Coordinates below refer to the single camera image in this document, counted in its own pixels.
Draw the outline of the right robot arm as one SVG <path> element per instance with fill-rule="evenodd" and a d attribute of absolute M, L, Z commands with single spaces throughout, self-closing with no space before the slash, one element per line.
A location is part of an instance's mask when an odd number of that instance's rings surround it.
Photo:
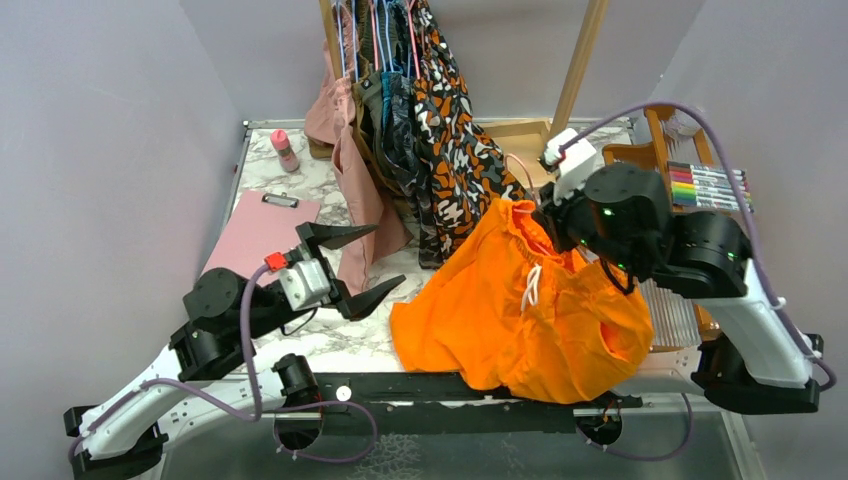
<path fill-rule="evenodd" d="M 620 269 L 621 292 L 650 281 L 704 308 L 720 335 L 696 347 L 651 354 L 629 379 L 593 369 L 577 380 L 579 398 L 600 407 L 625 395 L 686 393 L 744 415 L 814 413 L 820 384 L 816 334 L 788 331 L 766 296 L 749 238 L 731 217 L 676 213 L 662 176 L 613 163 L 580 180 L 544 185 L 534 220 L 558 251 L 583 247 L 605 273 Z"/>

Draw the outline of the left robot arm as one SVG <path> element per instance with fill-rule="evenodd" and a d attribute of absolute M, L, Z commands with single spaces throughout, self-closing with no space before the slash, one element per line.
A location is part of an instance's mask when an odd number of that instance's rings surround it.
<path fill-rule="evenodd" d="M 403 279 L 359 294 L 348 291 L 324 251 L 337 250 L 372 227 L 306 222 L 297 244 L 266 256 L 250 276 L 217 267 L 183 299 L 188 319 L 135 379 L 101 404 L 68 409 L 68 459 L 77 479 L 131 479 L 155 467 L 180 440 L 234 417 L 302 412 L 318 430 L 328 401 L 305 357 L 288 354 L 266 370 L 254 363 L 256 339 L 290 334 L 292 322 L 319 309 L 344 319 L 368 317 Z"/>

